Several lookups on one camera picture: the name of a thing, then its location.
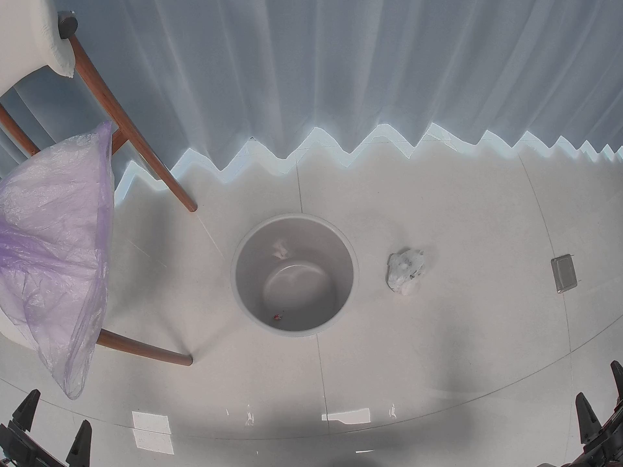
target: metal drain cover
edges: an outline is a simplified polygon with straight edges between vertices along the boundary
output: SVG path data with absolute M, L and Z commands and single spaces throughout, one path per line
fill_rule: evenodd
M 558 293 L 577 287 L 576 269 L 573 267 L 573 260 L 570 254 L 554 258 L 551 261 L 551 269 L 554 271 L 554 281 L 556 281 Z

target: crumpled white trash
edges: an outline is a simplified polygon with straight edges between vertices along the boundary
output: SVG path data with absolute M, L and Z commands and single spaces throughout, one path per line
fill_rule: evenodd
M 408 296 L 415 290 L 424 270 L 424 251 L 409 249 L 401 254 L 392 254 L 387 264 L 387 285 L 392 291 Z

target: tile floor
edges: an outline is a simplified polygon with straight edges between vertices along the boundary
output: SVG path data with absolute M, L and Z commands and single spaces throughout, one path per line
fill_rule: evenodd
M 69 401 L 33 352 L 0 338 L 0 422 L 36 387 L 35 438 L 63 456 L 87 418 L 94 466 L 572 460 L 575 394 L 605 420 L 609 363 L 623 360 L 623 162 L 495 137 L 462 150 L 439 133 L 407 149 L 371 137 L 345 159 L 305 146 L 271 168 L 251 144 L 228 183 L 188 169 L 194 214 L 135 179 L 115 210 L 104 326 L 193 365 L 97 347 Z M 285 338 L 240 312 L 230 264 L 255 224 L 301 211 L 347 236 L 360 283 L 336 324 Z M 387 257 L 405 246 L 427 260 L 408 298 L 385 285 Z M 580 283 L 563 296 L 549 261 L 564 253 Z M 132 411 L 168 417 L 174 456 L 136 448 Z M 345 412 L 362 423 L 322 420 Z

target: plastic bag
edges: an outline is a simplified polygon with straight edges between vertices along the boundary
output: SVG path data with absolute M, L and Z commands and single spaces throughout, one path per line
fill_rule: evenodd
M 392 291 L 407 296 L 417 285 L 424 269 L 424 251 L 409 249 L 402 254 L 392 254 L 387 262 L 387 285 Z
M 0 181 L 0 307 L 71 399 L 106 311 L 111 128 L 48 147 Z

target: light under curtain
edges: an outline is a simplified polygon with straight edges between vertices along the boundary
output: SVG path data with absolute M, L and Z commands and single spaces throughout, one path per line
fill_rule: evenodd
M 623 144 L 623 0 L 55 3 L 168 167 L 192 148 L 222 169 L 250 137 L 286 158 L 315 126 L 347 152 L 379 123 L 412 145 L 433 122 L 473 144 Z M 48 68 L 0 102 L 40 147 L 105 119 Z M 0 174 L 23 159 L 0 133 Z

